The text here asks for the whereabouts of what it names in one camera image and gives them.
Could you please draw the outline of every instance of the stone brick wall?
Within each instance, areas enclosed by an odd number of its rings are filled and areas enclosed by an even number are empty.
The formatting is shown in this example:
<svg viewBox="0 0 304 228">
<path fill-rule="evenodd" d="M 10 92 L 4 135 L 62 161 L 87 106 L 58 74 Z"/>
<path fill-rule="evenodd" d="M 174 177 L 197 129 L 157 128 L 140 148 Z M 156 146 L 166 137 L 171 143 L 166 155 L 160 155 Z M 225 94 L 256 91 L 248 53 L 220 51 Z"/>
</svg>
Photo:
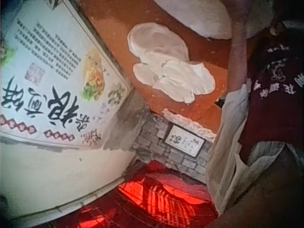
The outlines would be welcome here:
<svg viewBox="0 0 304 228">
<path fill-rule="evenodd" d="M 151 152 L 151 157 L 166 167 L 206 183 L 206 163 L 210 156 L 212 143 L 206 141 L 197 158 L 193 158 L 163 143 L 168 127 L 168 120 L 156 114 L 151 114 L 148 116 L 147 122 L 133 143 L 131 150 L 148 149 Z"/>
</svg>

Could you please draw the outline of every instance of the small framed sign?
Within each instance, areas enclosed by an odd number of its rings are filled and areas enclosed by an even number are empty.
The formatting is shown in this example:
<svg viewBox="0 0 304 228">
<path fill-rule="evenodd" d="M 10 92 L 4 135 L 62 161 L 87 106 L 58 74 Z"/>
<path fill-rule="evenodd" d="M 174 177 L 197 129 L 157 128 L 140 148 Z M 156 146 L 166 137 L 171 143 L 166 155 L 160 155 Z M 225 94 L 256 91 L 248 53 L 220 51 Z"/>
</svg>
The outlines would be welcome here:
<svg viewBox="0 0 304 228">
<path fill-rule="evenodd" d="M 172 124 L 167 131 L 164 143 L 187 155 L 196 158 L 206 142 L 206 139 L 198 137 L 196 134 Z"/>
</svg>

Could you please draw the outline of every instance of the flatbread dough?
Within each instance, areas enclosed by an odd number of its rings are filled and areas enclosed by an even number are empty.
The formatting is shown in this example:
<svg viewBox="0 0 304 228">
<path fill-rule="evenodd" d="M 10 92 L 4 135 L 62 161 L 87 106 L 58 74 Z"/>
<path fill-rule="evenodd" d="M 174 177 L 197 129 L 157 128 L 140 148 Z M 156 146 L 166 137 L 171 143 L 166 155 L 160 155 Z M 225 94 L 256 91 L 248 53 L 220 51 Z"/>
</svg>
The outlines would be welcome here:
<svg viewBox="0 0 304 228">
<path fill-rule="evenodd" d="M 141 63 L 133 66 L 143 84 L 160 89 L 177 102 L 191 103 L 195 94 L 208 94 L 215 81 L 203 63 L 189 61 L 185 42 L 156 23 L 136 25 L 128 35 L 130 51 Z"/>
<path fill-rule="evenodd" d="M 153 86 L 161 78 L 144 63 L 134 64 L 133 72 L 138 81 L 148 86 Z"/>
<path fill-rule="evenodd" d="M 169 77 L 164 77 L 159 80 L 153 86 L 153 89 L 162 90 L 165 94 L 177 102 L 185 102 L 186 104 L 189 104 L 195 100 L 194 94 L 190 88 Z"/>
<path fill-rule="evenodd" d="M 155 2 L 201 36 L 215 39 L 231 38 L 230 19 L 219 0 L 155 0 Z M 273 0 L 252 2 L 247 23 L 248 38 L 270 26 L 273 18 Z"/>
</svg>

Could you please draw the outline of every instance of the dark red shirt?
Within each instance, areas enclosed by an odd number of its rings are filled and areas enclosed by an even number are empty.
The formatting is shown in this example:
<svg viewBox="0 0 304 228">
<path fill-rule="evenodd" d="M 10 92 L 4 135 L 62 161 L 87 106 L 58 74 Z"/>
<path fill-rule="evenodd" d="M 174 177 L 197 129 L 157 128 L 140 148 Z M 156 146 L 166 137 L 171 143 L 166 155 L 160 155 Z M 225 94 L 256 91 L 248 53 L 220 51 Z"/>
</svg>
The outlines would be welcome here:
<svg viewBox="0 0 304 228">
<path fill-rule="evenodd" d="M 303 149 L 303 37 L 267 38 L 248 64 L 252 80 L 247 122 L 239 142 L 251 148 L 280 141 Z"/>
</svg>

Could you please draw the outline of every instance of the orange countertop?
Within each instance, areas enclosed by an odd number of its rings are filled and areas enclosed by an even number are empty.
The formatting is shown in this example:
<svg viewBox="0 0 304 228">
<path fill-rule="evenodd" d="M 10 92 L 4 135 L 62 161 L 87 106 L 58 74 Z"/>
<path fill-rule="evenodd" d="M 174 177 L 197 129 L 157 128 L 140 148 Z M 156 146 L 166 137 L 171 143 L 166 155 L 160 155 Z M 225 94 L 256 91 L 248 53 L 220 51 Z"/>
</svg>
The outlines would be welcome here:
<svg viewBox="0 0 304 228">
<path fill-rule="evenodd" d="M 199 122 L 213 132 L 217 131 L 221 109 L 214 103 L 226 90 L 230 41 L 208 41 L 182 25 L 153 0 L 81 0 L 80 9 L 152 111 L 162 115 L 164 108 L 167 108 L 172 113 Z M 162 91 L 139 82 L 134 76 L 133 65 L 140 61 L 129 51 L 127 35 L 135 25 L 145 22 L 165 25 L 179 35 L 188 46 L 190 60 L 203 62 L 214 76 L 215 91 L 208 95 L 196 95 L 193 103 L 185 104 L 176 102 Z"/>
</svg>

